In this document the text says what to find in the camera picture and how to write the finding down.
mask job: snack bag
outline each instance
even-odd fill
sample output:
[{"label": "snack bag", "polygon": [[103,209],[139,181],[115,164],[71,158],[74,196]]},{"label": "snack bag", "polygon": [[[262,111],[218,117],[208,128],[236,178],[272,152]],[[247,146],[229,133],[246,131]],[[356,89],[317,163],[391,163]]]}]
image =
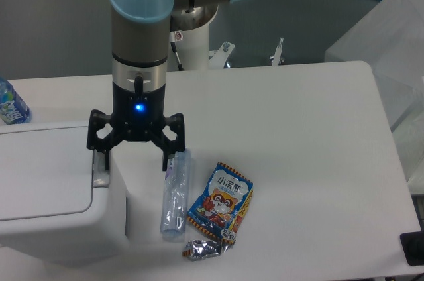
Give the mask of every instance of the snack bag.
[{"label": "snack bag", "polygon": [[252,195],[253,183],[220,162],[188,211],[188,221],[211,238],[234,243]]}]

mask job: white table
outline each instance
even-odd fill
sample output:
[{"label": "white table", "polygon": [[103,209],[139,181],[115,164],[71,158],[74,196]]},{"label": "white table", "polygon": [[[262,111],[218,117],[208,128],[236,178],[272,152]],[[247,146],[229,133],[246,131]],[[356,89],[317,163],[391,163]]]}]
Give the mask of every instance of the white table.
[{"label": "white table", "polygon": [[[33,123],[111,111],[111,76],[12,83]],[[218,161],[254,182],[233,249],[190,262],[184,244],[162,241],[161,152],[123,143],[113,156],[132,197],[129,253],[63,267],[2,248],[0,278],[318,281],[424,272],[401,249],[399,235],[419,224],[365,63],[172,72],[165,113],[176,112],[194,158],[190,203]],[[198,237],[190,227],[185,239]]]}]

